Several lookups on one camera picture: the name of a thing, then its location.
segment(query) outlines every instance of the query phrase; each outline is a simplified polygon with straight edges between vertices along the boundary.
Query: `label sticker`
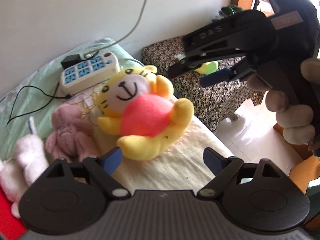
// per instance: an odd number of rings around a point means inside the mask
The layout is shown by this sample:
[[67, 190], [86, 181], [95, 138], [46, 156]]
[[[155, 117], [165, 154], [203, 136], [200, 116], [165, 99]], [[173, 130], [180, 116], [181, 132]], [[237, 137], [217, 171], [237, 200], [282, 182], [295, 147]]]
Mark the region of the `label sticker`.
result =
[[283, 28], [302, 23], [303, 20], [297, 11], [286, 13], [284, 15], [275, 17], [271, 19], [271, 22], [276, 30], [281, 30]]

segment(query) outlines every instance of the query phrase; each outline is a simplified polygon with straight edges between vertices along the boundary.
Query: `bed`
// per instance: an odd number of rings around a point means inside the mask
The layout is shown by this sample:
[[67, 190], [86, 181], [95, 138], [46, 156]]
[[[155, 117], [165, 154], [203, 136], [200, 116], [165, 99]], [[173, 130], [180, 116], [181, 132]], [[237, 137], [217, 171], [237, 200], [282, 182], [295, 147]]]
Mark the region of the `bed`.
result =
[[[16, 118], [7, 125], [13, 102], [20, 88], [26, 85], [33, 85], [52, 95], [62, 72], [60, 62], [66, 55], [89, 52], [112, 42], [114, 41], [110, 38], [102, 38], [73, 49], [31, 74], [1, 99], [1, 160], [14, 156], [16, 141], [29, 133], [29, 115]], [[132, 58], [119, 45], [115, 45], [105, 51], [112, 51], [119, 60]], [[130, 60], [121, 60], [120, 65], [127, 68], [137, 66], [138, 63]], [[95, 107], [95, 98], [102, 86], [103, 83], [97, 84], [67, 101], [54, 99], [47, 107], [34, 113], [33, 116], [39, 136], [45, 140], [52, 133], [51, 114], [58, 105], [62, 103], [77, 104], [84, 111], [83, 118], [95, 125], [94, 139], [101, 153], [104, 154], [112, 149], [116, 145], [117, 137], [104, 134], [96, 125], [96, 119], [100, 112]], [[61, 95], [60, 89], [58, 89], [57, 95]], [[12, 116], [38, 109], [49, 100], [49, 97], [44, 96], [35, 89], [23, 89], [16, 101]], [[232, 156], [232, 153], [223, 143], [194, 116], [184, 135], [172, 144], [166, 152], [146, 162], [124, 159], [113, 174], [113, 177], [132, 193], [135, 189], [192, 189], [197, 192], [214, 177], [203, 162], [202, 153], [206, 147], [211, 147], [224, 157]]]

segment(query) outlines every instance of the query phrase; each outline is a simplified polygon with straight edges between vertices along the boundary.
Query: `hand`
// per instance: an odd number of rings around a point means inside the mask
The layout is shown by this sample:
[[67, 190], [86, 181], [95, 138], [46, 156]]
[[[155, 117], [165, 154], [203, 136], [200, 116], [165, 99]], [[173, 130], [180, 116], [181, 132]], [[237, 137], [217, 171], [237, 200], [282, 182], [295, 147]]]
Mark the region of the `hand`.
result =
[[[301, 73], [305, 79], [320, 83], [320, 60], [310, 58], [301, 63]], [[310, 150], [320, 147], [320, 141], [314, 142], [315, 128], [311, 125], [313, 111], [307, 105], [290, 106], [286, 94], [271, 90], [258, 76], [253, 75], [247, 80], [247, 86], [257, 91], [267, 91], [266, 107], [276, 112], [276, 120], [284, 128], [283, 136], [291, 144], [309, 144]]]

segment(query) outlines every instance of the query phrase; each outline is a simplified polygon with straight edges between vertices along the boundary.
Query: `red object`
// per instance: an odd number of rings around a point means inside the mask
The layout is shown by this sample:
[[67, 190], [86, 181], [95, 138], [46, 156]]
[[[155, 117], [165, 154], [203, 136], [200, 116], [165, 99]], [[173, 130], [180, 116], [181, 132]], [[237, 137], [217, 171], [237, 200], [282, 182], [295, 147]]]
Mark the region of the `red object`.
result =
[[26, 232], [22, 221], [11, 215], [11, 203], [0, 188], [0, 232], [8, 240], [16, 240]]
[[121, 135], [155, 137], [170, 123], [172, 103], [155, 94], [139, 96], [125, 109], [121, 120]]

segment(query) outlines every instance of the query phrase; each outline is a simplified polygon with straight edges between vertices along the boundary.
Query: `floor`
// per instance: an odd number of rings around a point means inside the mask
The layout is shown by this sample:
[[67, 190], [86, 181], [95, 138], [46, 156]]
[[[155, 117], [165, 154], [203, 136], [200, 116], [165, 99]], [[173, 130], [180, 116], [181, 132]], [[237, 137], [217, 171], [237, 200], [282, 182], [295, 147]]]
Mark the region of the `floor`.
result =
[[296, 151], [273, 129], [275, 113], [265, 106], [254, 106], [246, 100], [236, 111], [237, 121], [225, 119], [217, 129], [217, 137], [237, 157], [245, 162], [257, 163], [261, 158], [272, 160], [284, 173], [302, 161]]

